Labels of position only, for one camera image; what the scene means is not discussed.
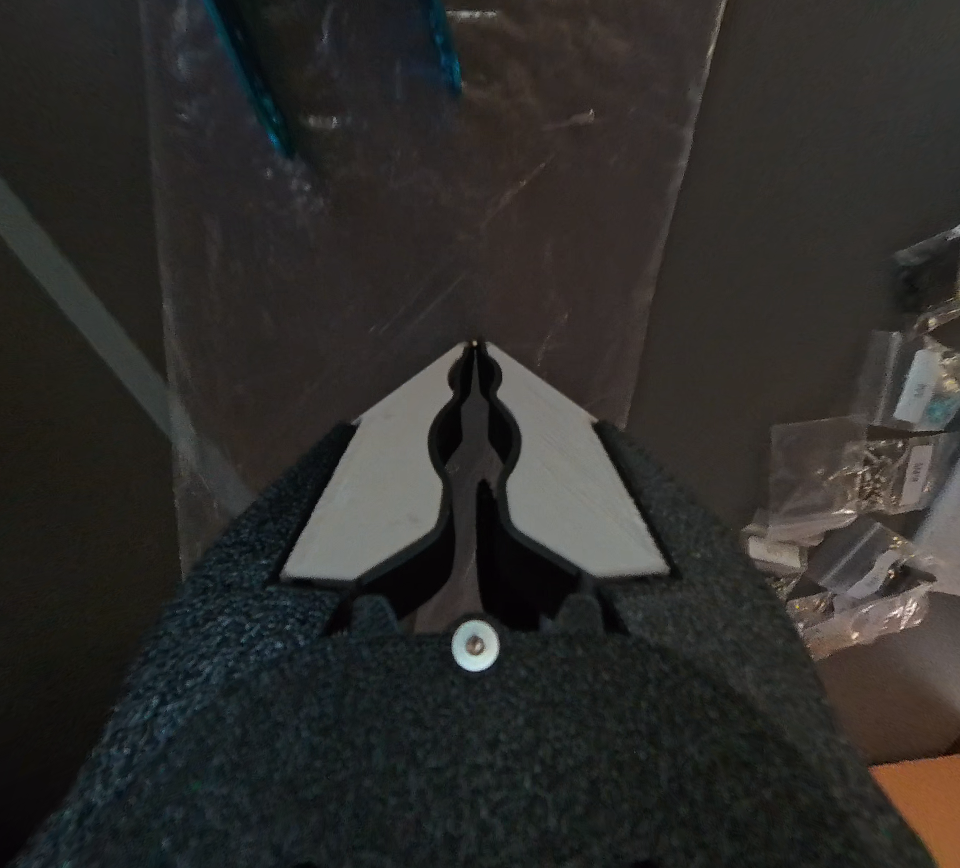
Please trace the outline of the pile of small parts bags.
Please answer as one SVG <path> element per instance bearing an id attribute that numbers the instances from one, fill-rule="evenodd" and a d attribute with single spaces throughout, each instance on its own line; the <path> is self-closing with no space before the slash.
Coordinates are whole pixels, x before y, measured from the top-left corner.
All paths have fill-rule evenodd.
<path id="1" fill-rule="evenodd" d="M 958 597 L 959 227 L 894 254 L 905 328 L 870 334 L 851 413 L 771 429 L 741 542 L 817 661 Z"/>

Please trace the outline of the long blue metal U bracket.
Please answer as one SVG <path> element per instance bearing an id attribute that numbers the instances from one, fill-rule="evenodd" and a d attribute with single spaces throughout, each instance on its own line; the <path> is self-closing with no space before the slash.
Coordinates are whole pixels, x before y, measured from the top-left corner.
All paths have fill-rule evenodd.
<path id="1" fill-rule="evenodd" d="M 457 96 L 461 66 L 442 0 L 202 0 L 257 121 L 287 159 L 321 136 L 378 126 L 394 105 Z"/>

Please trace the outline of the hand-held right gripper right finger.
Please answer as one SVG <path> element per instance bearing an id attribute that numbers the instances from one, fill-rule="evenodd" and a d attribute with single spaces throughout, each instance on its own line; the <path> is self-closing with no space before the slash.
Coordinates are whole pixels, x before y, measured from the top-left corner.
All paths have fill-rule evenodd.
<path id="1" fill-rule="evenodd" d="M 570 598 L 671 575 L 598 420 L 490 343 L 478 346 L 487 438 L 500 460 L 478 490 L 478 586 L 512 630 L 556 622 Z"/>

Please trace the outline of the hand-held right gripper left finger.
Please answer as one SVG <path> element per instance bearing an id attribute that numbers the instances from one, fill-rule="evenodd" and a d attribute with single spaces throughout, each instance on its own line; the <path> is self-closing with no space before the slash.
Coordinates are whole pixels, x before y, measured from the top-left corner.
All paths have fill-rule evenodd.
<path id="1" fill-rule="evenodd" d="M 474 345 L 456 344 L 354 421 L 282 584 L 330 591 L 340 605 L 379 596 L 398 617 L 438 594 L 455 557 L 448 466 L 473 369 Z"/>

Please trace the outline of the brown cardboard box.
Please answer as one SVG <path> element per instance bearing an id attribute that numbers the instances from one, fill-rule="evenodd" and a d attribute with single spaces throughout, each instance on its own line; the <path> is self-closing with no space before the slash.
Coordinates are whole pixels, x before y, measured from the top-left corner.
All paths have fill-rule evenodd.
<path id="1" fill-rule="evenodd" d="M 959 866 L 959 754 L 870 766 L 936 864 Z"/>

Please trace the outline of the clear plastic bag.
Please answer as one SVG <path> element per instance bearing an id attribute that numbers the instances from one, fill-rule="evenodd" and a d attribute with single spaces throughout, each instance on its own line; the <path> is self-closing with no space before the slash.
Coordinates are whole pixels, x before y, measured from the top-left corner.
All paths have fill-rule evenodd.
<path id="1" fill-rule="evenodd" d="M 287 158 L 203 0 L 139 0 L 187 574 L 332 426 L 482 336 L 625 426 L 727 0 L 441 0 L 462 89 Z"/>

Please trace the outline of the dark grey desk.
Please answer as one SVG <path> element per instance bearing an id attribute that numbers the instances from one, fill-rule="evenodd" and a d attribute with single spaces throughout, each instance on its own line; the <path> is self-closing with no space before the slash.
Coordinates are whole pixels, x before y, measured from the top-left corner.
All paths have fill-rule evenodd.
<path id="1" fill-rule="evenodd" d="M 2 0 L 2 178 L 164 368 L 138 0 Z M 728 0 L 628 432 L 726 525 L 958 223 L 958 0 Z M 2 866 L 180 582 L 164 433 L 2 243 Z"/>

